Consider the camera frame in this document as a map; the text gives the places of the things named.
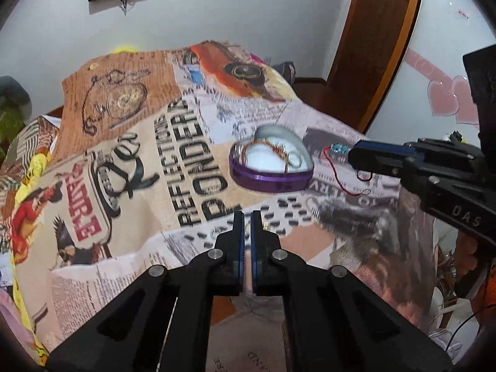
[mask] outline white wall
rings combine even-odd
[[[453,79],[466,77],[464,54],[494,43],[493,31],[472,0],[422,0],[409,48]],[[432,116],[428,84],[426,77],[402,63],[367,136],[403,144],[419,137],[442,138],[458,130],[469,143],[478,145],[474,125],[457,124],[455,116]]]
[[[348,17],[348,12],[350,10],[350,5],[351,0],[341,0],[341,6],[339,7],[339,17],[336,25],[334,26],[329,47],[327,48],[327,53],[324,58],[324,68],[322,70],[322,78],[324,80],[327,80],[327,77],[329,77],[329,72],[331,71],[334,57],[336,57],[336,52],[338,50],[339,42],[341,41],[346,18]]]
[[[0,75],[28,91],[31,118],[63,104],[66,76],[121,44],[149,51],[228,40],[321,77],[341,2],[138,0],[124,16],[118,0],[21,0],[0,31]]]

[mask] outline pink heart decal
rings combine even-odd
[[[432,116],[452,116],[458,111],[458,101],[451,92],[451,82],[431,81],[427,88]]]
[[[460,75],[453,78],[451,90],[460,107],[456,113],[456,123],[479,124],[477,106],[472,100],[468,81]]]

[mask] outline pink wall sticker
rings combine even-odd
[[[477,106],[472,100],[470,85],[465,77],[458,75],[451,79],[412,49],[406,51],[404,61],[430,81],[427,96],[431,103],[432,116],[454,115],[457,124],[479,127]]]

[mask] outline wooden door trim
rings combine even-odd
[[[343,33],[341,34],[341,40],[339,41],[338,49],[336,50],[336,55],[334,56],[334,61],[331,66],[331,71],[329,71],[329,75],[327,77],[327,85],[330,85],[332,79],[336,75],[338,69],[338,61],[339,56],[343,52],[343,48],[345,46],[346,38],[350,33],[351,23],[353,22],[353,15],[357,9],[358,0],[351,0],[350,9],[348,11],[348,16],[346,17],[346,22],[344,23]]]
[[[399,66],[402,63],[402,58],[405,55],[405,51],[408,48],[408,43],[410,42],[410,37],[415,27],[415,22],[419,13],[420,3],[422,0],[410,0],[408,2],[408,7],[405,14],[405,20],[401,27],[400,34],[398,36],[398,41],[394,47],[393,54],[389,59],[389,63],[386,67],[386,71],[381,79],[377,90],[375,91],[374,97],[370,101],[369,106],[361,118],[360,124],[358,126],[358,131],[365,133],[365,131],[370,126],[375,114],[380,108],[386,93],[388,92],[391,84],[394,81],[394,77],[398,72]]]

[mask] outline door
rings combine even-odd
[[[420,0],[352,0],[327,86],[329,114],[364,132],[392,82]]]

